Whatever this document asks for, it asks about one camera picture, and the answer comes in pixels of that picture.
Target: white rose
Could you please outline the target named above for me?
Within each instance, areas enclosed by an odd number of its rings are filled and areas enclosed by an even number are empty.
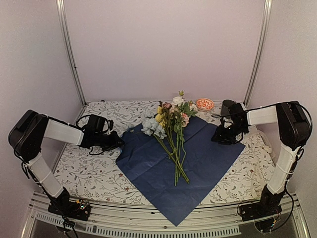
[[[173,102],[172,102],[172,105],[175,105],[175,106],[182,106],[182,104],[185,103],[185,100],[182,98],[182,97],[175,97],[173,98]]]
[[[190,111],[198,111],[198,108],[194,103],[192,103],[191,105],[189,105],[189,110]]]

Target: navy blue paper sheet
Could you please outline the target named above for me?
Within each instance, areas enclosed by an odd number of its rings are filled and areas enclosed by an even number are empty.
[[[135,187],[175,226],[178,226],[221,180],[244,149],[241,143],[211,142],[216,126],[192,117],[184,130],[187,152],[183,177],[174,185],[175,164],[153,136],[125,132],[125,146],[116,163]]]

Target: white floral tablecloth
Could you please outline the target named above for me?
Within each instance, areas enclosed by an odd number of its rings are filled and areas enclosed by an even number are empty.
[[[96,114],[113,120],[113,129],[121,135],[129,123],[138,125],[144,119],[145,109],[155,112],[157,105],[158,102],[149,101],[92,102],[87,105],[84,115]],[[221,103],[216,103],[211,112],[200,113],[200,117],[219,125],[220,121],[211,115],[219,114],[220,108]],[[255,193],[260,196],[264,184],[273,173],[274,163],[259,133],[245,136],[242,143],[245,149],[201,202],[202,205],[248,200],[254,198],[252,194],[255,196]],[[98,156],[89,155],[89,151],[67,145],[54,172],[72,196],[151,206],[115,164],[119,149]]]

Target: patterned bowl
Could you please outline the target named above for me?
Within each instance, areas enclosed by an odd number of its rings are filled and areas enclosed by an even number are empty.
[[[214,107],[214,103],[212,100],[208,98],[200,98],[196,101],[196,105],[201,111],[210,111]]]

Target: white wall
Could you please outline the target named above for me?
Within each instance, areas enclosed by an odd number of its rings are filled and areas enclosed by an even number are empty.
[[[264,0],[67,0],[67,23],[88,101],[242,101]]]
[[[0,237],[17,238],[34,183],[23,174],[7,136],[28,109],[73,122],[80,110],[56,1],[0,1]],[[61,144],[46,143],[47,161]]]
[[[298,100],[317,124],[317,2],[273,1],[263,58],[250,108]],[[276,125],[262,127],[276,152]],[[317,237],[317,136],[313,131],[291,185],[300,199],[312,237]]]

